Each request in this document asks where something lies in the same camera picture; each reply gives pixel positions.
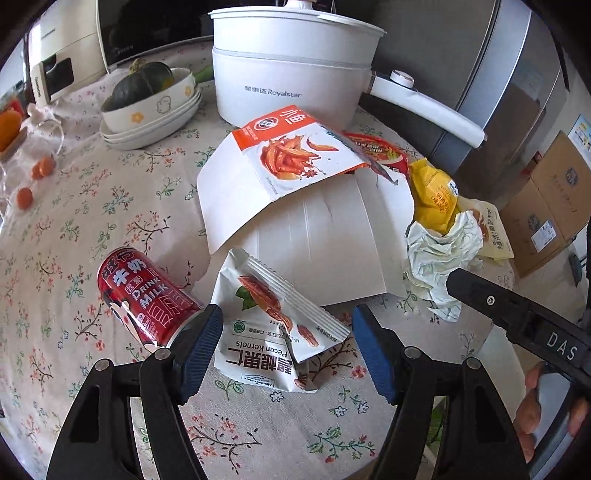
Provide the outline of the person's right hand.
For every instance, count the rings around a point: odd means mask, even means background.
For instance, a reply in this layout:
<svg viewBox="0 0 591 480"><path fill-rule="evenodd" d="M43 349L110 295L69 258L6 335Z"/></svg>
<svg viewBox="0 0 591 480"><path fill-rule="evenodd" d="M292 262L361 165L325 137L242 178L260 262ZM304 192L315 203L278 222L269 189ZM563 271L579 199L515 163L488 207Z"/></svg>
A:
<svg viewBox="0 0 591 480"><path fill-rule="evenodd" d="M542 409L537 401L537 386L544 366L544 362L539 362L526 374L527 395L519 405L514 420L514 427L527 462L530 462L534 456L535 439L533 432L537 429L541 420ZM589 411L590 404L584 398L577 399L574 402L568 424L568 431L571 436L575 437L577 435Z"/></svg>

